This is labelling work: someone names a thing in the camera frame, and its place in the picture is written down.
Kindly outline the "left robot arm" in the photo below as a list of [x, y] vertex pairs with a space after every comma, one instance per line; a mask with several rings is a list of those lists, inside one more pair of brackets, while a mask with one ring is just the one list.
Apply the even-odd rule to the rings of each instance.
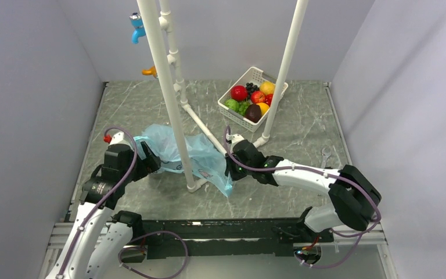
[[73, 228], [48, 278], [100, 278], [125, 244], [143, 238], [140, 214], [113, 212], [127, 184], [160, 168], [160, 158], [146, 142], [140, 142], [137, 150], [136, 155], [123, 139], [110, 141], [104, 162], [82, 187]]

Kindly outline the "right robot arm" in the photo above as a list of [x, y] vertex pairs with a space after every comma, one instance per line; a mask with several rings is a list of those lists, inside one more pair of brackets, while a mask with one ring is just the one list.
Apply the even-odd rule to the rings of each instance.
[[320, 232], [347, 226], [363, 232], [380, 222], [379, 191], [352, 165], [323, 169], [294, 163], [281, 156], [264, 156], [240, 135], [225, 140], [226, 174], [234, 181], [252, 177], [261, 184], [296, 187], [328, 196], [329, 203], [306, 209], [297, 225], [297, 235], [311, 241]]

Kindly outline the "blue plastic bag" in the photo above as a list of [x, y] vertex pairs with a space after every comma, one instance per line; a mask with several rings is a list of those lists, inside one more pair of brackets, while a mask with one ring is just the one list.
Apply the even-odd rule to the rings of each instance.
[[[177, 148], [174, 132], [170, 126], [152, 124], [134, 140], [138, 148], [138, 155], [145, 159], [146, 155], [141, 147], [145, 142], [154, 155], [161, 160], [158, 173], [165, 171], [182, 173], [182, 161]], [[198, 178], [206, 179], [215, 185], [225, 196], [230, 196], [233, 181], [225, 174], [225, 156], [217, 151], [211, 141], [204, 134], [185, 137], [192, 173]]]

